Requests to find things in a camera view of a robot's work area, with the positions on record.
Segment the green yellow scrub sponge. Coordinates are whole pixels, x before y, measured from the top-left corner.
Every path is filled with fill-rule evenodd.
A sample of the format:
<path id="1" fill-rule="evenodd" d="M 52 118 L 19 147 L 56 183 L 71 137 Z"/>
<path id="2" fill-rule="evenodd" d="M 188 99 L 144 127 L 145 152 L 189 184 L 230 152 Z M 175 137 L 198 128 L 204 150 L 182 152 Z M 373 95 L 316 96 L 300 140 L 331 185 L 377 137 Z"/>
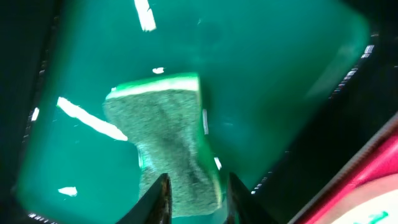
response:
<path id="1" fill-rule="evenodd" d="M 203 127 L 200 77 L 176 73 L 118 85 L 103 111 L 142 160 L 139 196 L 168 174 L 173 217 L 209 215 L 221 208 L 222 189 Z"/>

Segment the small white plate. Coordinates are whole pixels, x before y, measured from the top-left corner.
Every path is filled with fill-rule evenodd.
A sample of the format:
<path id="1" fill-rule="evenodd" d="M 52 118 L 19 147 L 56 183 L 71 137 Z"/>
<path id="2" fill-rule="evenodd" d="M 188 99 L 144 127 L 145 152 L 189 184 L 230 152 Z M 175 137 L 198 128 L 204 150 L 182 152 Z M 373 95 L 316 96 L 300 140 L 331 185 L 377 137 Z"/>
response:
<path id="1" fill-rule="evenodd" d="M 376 193 L 355 190 L 318 221 L 326 224 L 397 224 L 397 189 Z"/>

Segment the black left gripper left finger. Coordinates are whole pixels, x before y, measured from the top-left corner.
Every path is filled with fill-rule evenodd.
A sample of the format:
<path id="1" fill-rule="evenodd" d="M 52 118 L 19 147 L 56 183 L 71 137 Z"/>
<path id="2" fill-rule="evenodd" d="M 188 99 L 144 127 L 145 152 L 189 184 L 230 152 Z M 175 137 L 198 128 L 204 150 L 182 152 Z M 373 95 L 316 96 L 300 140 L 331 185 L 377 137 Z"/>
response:
<path id="1" fill-rule="evenodd" d="M 163 173 L 116 224 L 171 224 L 171 222 L 171 181 L 169 175 Z"/>

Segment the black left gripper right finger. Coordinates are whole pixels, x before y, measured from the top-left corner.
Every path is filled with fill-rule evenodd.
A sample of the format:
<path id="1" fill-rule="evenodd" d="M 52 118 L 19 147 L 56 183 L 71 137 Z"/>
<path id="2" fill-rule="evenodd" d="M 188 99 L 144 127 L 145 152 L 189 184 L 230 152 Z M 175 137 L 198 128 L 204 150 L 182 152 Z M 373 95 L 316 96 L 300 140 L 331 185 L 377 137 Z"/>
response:
<path id="1" fill-rule="evenodd" d="M 228 214 L 224 224 L 277 224 L 233 172 L 228 176 L 226 198 Z"/>

